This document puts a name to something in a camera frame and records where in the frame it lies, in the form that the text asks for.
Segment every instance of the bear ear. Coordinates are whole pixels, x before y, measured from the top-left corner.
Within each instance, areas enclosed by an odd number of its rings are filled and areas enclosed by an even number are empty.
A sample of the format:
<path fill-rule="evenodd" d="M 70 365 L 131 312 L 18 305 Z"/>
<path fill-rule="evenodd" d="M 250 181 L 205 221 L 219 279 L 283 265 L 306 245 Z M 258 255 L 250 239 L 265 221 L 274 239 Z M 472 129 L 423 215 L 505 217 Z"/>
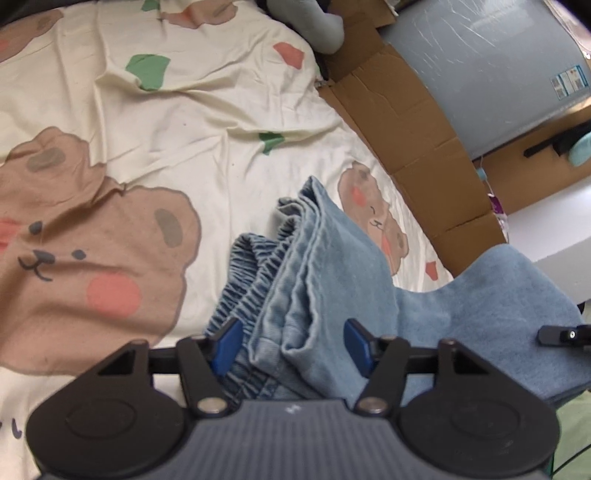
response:
<path fill-rule="evenodd" d="M 203 24 L 220 25 L 236 16 L 238 7 L 232 0 L 200 0 L 180 13 L 162 13 L 162 19 L 183 28 L 196 29 Z"/>
<path fill-rule="evenodd" d="M 408 236 L 402 230 L 398 233 L 398 246 L 400 247 L 400 257 L 404 258 L 408 255 Z"/>
<path fill-rule="evenodd" d="M 353 160 L 352 168 L 355 170 L 363 170 L 369 173 L 369 167 L 367 165 L 363 165 L 362 163 L 358 162 L 357 160 Z"/>
<path fill-rule="evenodd" d="M 340 202 L 343 204 L 343 210 L 348 213 L 348 210 L 352 207 L 352 189 L 355 182 L 355 170 L 354 168 L 347 168 L 340 178 L 339 184 L 337 185 L 337 191 L 339 192 Z"/>
<path fill-rule="evenodd" d="M 163 246 L 183 264 L 192 262 L 201 243 L 201 223 L 189 198 L 182 192 L 162 187 L 134 187 L 127 192 L 137 198 L 156 225 Z"/>
<path fill-rule="evenodd" d="M 54 10 L 49 10 L 49 12 L 44 12 L 44 13 L 40 13 L 38 15 L 35 15 L 34 18 L 34 25 L 35 25 L 35 30 L 36 30 L 36 37 L 43 35 L 44 33 L 47 33 L 48 31 L 51 30 L 51 28 L 53 27 L 53 25 L 56 24 L 56 22 L 60 19 L 63 18 L 64 15 L 58 10 L 58 9 L 54 9 Z"/>
<path fill-rule="evenodd" d="M 49 177 L 63 175 L 62 190 L 71 191 L 76 185 L 102 182 L 105 177 L 105 166 L 99 164 L 91 167 L 88 143 L 79 137 L 62 132 L 57 127 L 48 127 L 41 131 L 33 140 L 13 148 L 7 156 L 4 168 L 16 168 L 23 173 L 35 177 L 49 173 Z M 47 192 L 47 197 L 55 197 L 59 189 Z"/>
<path fill-rule="evenodd" d="M 154 219 L 167 247 L 176 248 L 183 244 L 183 226 L 173 212 L 166 208 L 159 208 L 154 212 Z"/>

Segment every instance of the cartoon bear print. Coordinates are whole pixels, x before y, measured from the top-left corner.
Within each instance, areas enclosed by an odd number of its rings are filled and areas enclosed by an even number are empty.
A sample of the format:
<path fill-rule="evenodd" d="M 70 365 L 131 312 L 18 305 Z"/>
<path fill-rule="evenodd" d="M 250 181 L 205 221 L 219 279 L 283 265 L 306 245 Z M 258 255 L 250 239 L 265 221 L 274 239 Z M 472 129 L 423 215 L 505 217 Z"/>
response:
<path fill-rule="evenodd" d="M 79 374 L 175 326 L 201 240 L 189 199 L 129 190 L 51 127 L 0 167 L 0 365 Z"/>
<path fill-rule="evenodd" d="M 33 38 L 40 37 L 51 30 L 63 18 L 55 9 L 30 17 L 25 17 L 0 29 L 0 63 L 22 52 Z"/>
<path fill-rule="evenodd" d="M 354 161 L 341 175 L 338 191 L 345 213 L 380 247 L 390 273 L 396 275 L 408 255 L 408 238 L 392 217 L 369 168 Z"/>
<path fill-rule="evenodd" d="M 231 0 L 201 0 L 178 14 L 162 12 L 162 18 L 174 25 L 195 30 L 203 24 L 221 25 L 236 16 L 238 7 Z"/>

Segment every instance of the metal screw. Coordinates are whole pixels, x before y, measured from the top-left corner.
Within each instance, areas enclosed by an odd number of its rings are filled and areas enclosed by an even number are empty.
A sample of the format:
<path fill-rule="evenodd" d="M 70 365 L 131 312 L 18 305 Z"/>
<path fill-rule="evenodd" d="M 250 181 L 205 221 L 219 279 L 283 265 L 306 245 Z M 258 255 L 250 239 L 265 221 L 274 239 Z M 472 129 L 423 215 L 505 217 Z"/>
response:
<path fill-rule="evenodd" d="M 357 408 L 371 415 L 379 415 L 388 409 L 388 403 L 378 397 L 365 397 L 359 401 Z"/>
<path fill-rule="evenodd" d="M 219 397 L 208 397 L 197 402 L 197 408 L 207 415 L 217 415 L 228 407 L 228 402 Z"/>

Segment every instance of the cardboard flap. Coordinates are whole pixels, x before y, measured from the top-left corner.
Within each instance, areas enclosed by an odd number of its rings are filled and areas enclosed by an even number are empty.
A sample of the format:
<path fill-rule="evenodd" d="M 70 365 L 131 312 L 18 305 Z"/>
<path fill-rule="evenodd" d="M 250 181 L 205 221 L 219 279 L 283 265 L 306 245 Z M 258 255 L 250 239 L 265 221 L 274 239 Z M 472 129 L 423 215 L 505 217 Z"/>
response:
<path fill-rule="evenodd" d="M 412 68 L 383 44 L 370 16 L 355 10 L 356 2 L 335 0 L 345 18 L 345 44 L 327 58 L 336 83 L 326 98 L 361 132 L 443 265 L 458 275 L 505 238 L 447 118 Z"/>
<path fill-rule="evenodd" d="M 345 17 L 343 23 L 345 24 L 345 43 L 337 53 L 325 57 L 330 78 L 335 82 L 384 47 L 378 31 L 363 12 L 358 11 Z"/>
<path fill-rule="evenodd" d="M 396 16 L 385 0 L 333 0 L 329 6 L 329 12 L 340 15 L 342 18 L 363 12 L 374 28 L 391 25 L 396 21 Z"/>
<path fill-rule="evenodd" d="M 474 260 L 495 245 L 505 243 L 499 222 L 493 212 L 431 239 L 443 265 L 457 277 Z"/>

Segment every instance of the bed sheet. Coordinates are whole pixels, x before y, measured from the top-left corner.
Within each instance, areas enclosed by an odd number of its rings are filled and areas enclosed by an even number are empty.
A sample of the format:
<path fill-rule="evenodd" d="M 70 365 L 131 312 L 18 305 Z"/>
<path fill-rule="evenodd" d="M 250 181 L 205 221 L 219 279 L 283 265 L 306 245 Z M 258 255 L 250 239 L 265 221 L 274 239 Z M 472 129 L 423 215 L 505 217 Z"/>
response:
<path fill-rule="evenodd" d="M 36 476 L 26 419 L 73 375 L 202 332 L 234 239 L 271 236 L 310 175 L 396 286 L 450 281 L 316 71 L 246 1 L 88 2 L 0 30 L 1 479 Z"/>

